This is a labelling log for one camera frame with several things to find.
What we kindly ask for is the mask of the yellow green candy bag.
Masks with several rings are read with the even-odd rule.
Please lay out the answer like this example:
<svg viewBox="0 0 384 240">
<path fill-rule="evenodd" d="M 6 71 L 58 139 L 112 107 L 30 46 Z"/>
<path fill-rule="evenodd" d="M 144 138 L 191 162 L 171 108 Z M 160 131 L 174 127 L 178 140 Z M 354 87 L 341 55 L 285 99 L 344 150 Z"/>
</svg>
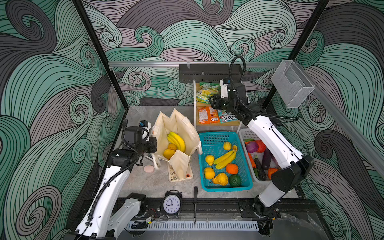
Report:
<svg viewBox="0 0 384 240">
<path fill-rule="evenodd" d="M 197 87 L 196 100 L 199 103 L 209 104 L 209 98 L 217 95 L 221 90 L 219 84 L 216 83 L 199 83 Z"/>
</svg>

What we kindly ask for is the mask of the wrinkled yellow fruit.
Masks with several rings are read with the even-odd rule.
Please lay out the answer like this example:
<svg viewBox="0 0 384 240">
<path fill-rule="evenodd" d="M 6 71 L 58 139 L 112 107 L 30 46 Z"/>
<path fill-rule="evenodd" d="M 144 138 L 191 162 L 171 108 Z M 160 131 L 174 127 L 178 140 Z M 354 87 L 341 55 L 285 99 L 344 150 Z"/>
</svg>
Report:
<svg viewBox="0 0 384 240">
<path fill-rule="evenodd" d="M 167 149 L 176 151 L 178 148 L 177 148 L 177 146 L 174 145 L 174 144 L 169 144 L 168 147 L 167 147 Z"/>
</svg>

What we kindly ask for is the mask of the large yellow banana bunch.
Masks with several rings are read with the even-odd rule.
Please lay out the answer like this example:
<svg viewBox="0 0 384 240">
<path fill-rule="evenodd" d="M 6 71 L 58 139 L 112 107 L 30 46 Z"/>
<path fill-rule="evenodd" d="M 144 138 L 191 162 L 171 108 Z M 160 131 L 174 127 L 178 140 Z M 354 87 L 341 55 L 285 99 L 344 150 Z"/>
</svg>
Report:
<svg viewBox="0 0 384 240">
<path fill-rule="evenodd" d="M 185 141 L 178 134 L 170 132 L 167 136 L 167 139 L 171 144 L 176 145 L 178 150 L 181 152 L 184 153 L 186 151 Z"/>
</svg>

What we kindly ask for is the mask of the cream canvas grocery bag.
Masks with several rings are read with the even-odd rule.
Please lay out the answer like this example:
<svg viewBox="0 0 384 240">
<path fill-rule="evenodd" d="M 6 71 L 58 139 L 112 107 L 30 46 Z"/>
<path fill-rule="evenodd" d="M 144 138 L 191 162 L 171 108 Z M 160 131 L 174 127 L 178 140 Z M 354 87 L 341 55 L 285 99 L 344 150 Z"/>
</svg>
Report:
<svg viewBox="0 0 384 240">
<path fill-rule="evenodd" d="M 163 161 L 168 165 L 170 182 L 192 179 L 192 155 L 203 152 L 199 134 L 190 120 L 176 109 L 169 117 L 160 112 L 151 132 L 157 140 L 157 151 L 151 154 L 154 168 L 159 170 Z"/>
</svg>

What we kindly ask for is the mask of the purple onion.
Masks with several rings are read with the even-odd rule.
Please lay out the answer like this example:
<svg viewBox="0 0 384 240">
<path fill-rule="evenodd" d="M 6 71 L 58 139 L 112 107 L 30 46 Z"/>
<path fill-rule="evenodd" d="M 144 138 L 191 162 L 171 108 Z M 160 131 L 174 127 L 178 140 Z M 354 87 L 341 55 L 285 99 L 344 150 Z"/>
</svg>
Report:
<svg viewBox="0 0 384 240">
<path fill-rule="evenodd" d="M 255 153 L 259 150 L 259 145 L 255 141 L 250 141 L 246 144 L 246 149 L 248 153 Z"/>
</svg>

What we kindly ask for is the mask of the orange carrot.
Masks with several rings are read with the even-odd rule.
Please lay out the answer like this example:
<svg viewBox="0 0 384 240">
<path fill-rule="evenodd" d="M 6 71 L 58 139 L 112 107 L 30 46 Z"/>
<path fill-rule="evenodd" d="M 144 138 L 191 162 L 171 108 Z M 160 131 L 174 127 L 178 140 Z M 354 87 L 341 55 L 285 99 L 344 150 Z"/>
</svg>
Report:
<svg viewBox="0 0 384 240">
<path fill-rule="evenodd" d="M 256 164 L 255 164 L 255 161 L 254 161 L 254 158 L 253 158 L 253 156 L 250 154 L 250 153 L 248 153 L 248 156 L 249 156 L 249 159 L 250 159 L 250 163 L 251 163 L 251 165 L 252 165 L 252 168 L 256 168 Z"/>
</svg>

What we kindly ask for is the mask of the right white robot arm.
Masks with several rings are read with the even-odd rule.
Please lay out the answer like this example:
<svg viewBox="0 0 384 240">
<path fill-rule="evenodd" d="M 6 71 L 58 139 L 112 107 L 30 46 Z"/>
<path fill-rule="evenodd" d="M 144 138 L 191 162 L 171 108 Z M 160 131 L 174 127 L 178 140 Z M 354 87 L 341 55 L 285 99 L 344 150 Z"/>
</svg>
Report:
<svg viewBox="0 0 384 240">
<path fill-rule="evenodd" d="M 280 167 L 272 174 L 271 183 L 256 198 L 256 203 L 261 209 L 270 208 L 306 178 L 314 159 L 303 155 L 290 144 L 271 121 L 297 121 L 297 118 L 267 114 L 260 105 L 248 103 L 246 88 L 242 83 L 221 82 L 220 87 L 220 93 L 209 98 L 211 107 L 235 115 L 236 119 L 263 141 Z"/>
</svg>

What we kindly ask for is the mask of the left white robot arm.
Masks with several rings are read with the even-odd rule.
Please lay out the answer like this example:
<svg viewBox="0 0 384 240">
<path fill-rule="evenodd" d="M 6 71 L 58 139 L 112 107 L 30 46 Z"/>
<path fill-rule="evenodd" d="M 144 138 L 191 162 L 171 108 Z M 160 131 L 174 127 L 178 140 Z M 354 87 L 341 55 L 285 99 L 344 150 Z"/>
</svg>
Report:
<svg viewBox="0 0 384 240">
<path fill-rule="evenodd" d="M 123 130 L 123 146 L 110 153 L 96 197 L 76 230 L 65 235 L 66 240 L 116 240 L 140 212 L 145 201 L 142 195 L 128 198 L 115 213 L 113 208 L 134 165 L 144 154 L 157 151 L 157 140 L 150 132 L 147 121 Z"/>
</svg>

